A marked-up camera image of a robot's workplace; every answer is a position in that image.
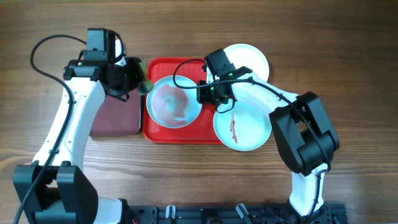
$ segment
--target wood grain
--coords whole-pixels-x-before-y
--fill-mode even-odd
[[[15,166],[39,150],[61,99],[62,87],[31,69],[30,51],[48,35],[84,39],[88,27],[119,32],[144,62],[256,46],[271,65],[269,81],[317,93],[335,126],[341,147],[324,199],[344,202],[350,223],[398,221],[396,1],[62,2],[0,5],[0,223],[11,223],[19,206]],[[61,77],[83,48],[52,40],[35,62]],[[141,134],[89,139],[85,174],[100,195],[131,205],[284,202],[291,191],[273,136],[245,153],[152,144]]]

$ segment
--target white plate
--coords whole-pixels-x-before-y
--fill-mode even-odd
[[[175,81],[180,86],[196,86],[191,79],[180,75],[175,76]],[[201,111],[197,90],[176,87],[172,75],[155,83],[147,95],[146,106],[149,116],[166,128],[182,128],[194,121]]]
[[[246,66],[253,70],[257,76],[266,82],[269,76],[269,65],[266,56],[257,48],[249,44],[234,44],[224,49],[229,61],[238,69]],[[212,82],[213,77],[207,68],[207,82]]]
[[[232,100],[228,104],[220,105],[218,111],[226,111],[232,107]],[[271,121],[252,106],[235,102],[235,107],[226,113],[215,113],[213,126],[218,139],[231,149],[250,151],[262,146],[271,134]]]

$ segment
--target red tray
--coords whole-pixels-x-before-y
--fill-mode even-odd
[[[175,68],[190,58],[156,58],[148,66],[148,79],[156,82],[163,77],[173,75]],[[206,73],[202,71],[201,62],[191,62],[183,65],[178,74],[190,78],[195,83],[206,80]],[[214,105],[203,105],[199,116],[189,125],[171,129],[158,125],[144,109],[144,122],[142,132],[144,136],[156,143],[180,144],[222,144],[213,127]]]

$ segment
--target brown wooden surface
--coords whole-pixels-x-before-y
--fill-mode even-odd
[[[269,81],[317,93],[340,137],[324,199],[344,202],[350,223],[397,222],[398,5],[385,2],[0,5],[0,223],[11,223],[20,204],[11,182],[15,166],[39,150],[61,99],[62,87],[31,69],[30,51],[48,35],[85,39],[88,27],[119,32],[129,54],[144,62],[203,57],[235,43],[256,46],[271,65]],[[83,48],[52,40],[35,61],[61,77]],[[152,144],[141,134],[89,139],[84,171],[100,195],[131,205],[285,202],[291,191],[273,136],[251,152]]]

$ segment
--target red mark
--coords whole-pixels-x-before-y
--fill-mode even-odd
[[[171,87],[169,84],[161,86],[154,95],[152,107],[156,116],[168,126],[180,126],[186,121],[177,120],[184,118],[184,110],[188,105],[188,97],[184,90]]]
[[[234,115],[235,115],[235,111],[232,111],[232,119],[231,119],[231,126],[229,127],[229,130],[232,133],[232,138],[235,140],[235,144],[238,143],[238,137],[236,137],[235,134],[235,120],[234,120]]]

